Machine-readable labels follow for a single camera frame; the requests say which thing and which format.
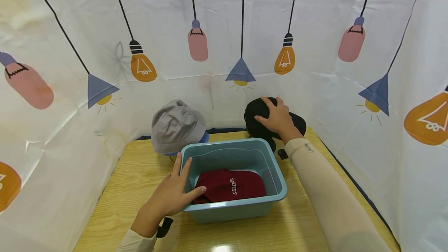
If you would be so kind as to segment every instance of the hat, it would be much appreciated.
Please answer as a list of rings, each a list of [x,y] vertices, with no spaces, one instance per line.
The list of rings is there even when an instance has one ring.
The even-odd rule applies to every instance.
[[[180,152],[188,144],[200,142],[205,136],[205,129],[206,123],[201,113],[175,99],[152,117],[151,143],[159,154]]]
[[[251,171],[227,169],[201,173],[196,187],[205,186],[207,191],[194,199],[194,204],[235,201],[266,196],[262,178]]]
[[[271,100],[275,106],[277,106],[277,100],[275,98],[268,99]],[[292,118],[294,126],[300,131],[301,134],[304,135],[306,132],[305,120],[302,117],[291,112],[289,113],[289,115]],[[257,98],[249,102],[246,107],[244,120],[246,122],[247,132],[252,137],[259,137],[265,140],[271,140],[272,137],[274,137],[281,140],[280,136],[277,133],[268,130],[265,126],[262,125],[262,123],[255,120],[255,116],[262,116],[266,119],[269,118],[269,108],[261,98]]]
[[[201,138],[201,140],[199,140],[199,142],[195,142],[195,143],[206,143],[206,142],[208,142],[209,139],[210,139],[210,134],[208,134],[208,132],[204,132],[204,136]],[[163,154],[163,155],[176,156],[178,152],[172,152],[172,153]]]

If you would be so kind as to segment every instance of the hand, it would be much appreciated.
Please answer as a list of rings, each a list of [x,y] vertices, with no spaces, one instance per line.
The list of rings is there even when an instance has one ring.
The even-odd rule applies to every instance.
[[[173,171],[168,173],[151,198],[139,210],[131,229],[143,237],[152,237],[165,216],[179,213],[187,204],[201,196],[207,190],[201,186],[184,193],[188,173],[191,167],[190,157],[180,173],[182,155],[177,153]]]
[[[285,144],[291,139],[303,138],[303,135],[294,126],[294,122],[292,122],[292,118],[289,115],[289,107],[283,103],[281,98],[275,98],[277,99],[277,106],[268,98],[262,97],[261,99],[269,108],[269,118],[255,116],[255,120],[260,122],[268,130],[280,135]]]

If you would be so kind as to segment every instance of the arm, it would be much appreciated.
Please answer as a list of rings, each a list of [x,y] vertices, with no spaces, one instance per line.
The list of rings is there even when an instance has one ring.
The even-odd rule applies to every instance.
[[[265,102],[270,110],[269,119],[257,116],[257,120],[277,132],[285,143],[291,164],[324,232],[328,249],[336,252],[390,251],[336,170],[294,127],[283,101],[278,98],[276,107],[268,99]]]
[[[182,173],[180,173],[181,160],[182,155],[178,153],[173,172],[165,176],[151,198],[138,211],[116,252],[152,252],[162,219],[179,213],[192,200],[205,193],[206,187],[197,187],[184,193],[192,159],[186,161]]]

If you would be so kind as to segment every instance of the white curtain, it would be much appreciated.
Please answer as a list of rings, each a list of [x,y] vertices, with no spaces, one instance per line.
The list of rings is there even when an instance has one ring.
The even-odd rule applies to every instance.
[[[171,99],[236,128],[260,96],[307,120],[404,251],[448,250],[446,0],[242,2],[0,0],[5,251],[71,251]]]

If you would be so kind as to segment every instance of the table surface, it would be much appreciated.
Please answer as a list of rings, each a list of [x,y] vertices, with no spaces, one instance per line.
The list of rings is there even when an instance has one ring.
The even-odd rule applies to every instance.
[[[245,131],[210,135],[210,141],[247,138]],[[309,128],[306,138],[330,162],[367,212],[392,251],[400,251],[395,238],[344,170]],[[277,149],[284,147],[276,140]],[[285,199],[274,203],[264,217],[223,223],[195,224],[186,213],[174,220],[154,251],[327,251],[324,235],[297,174],[288,160],[277,162],[288,185]],[[154,152],[150,140],[130,142],[84,229],[75,252],[115,251],[139,208],[173,168],[168,157]]]

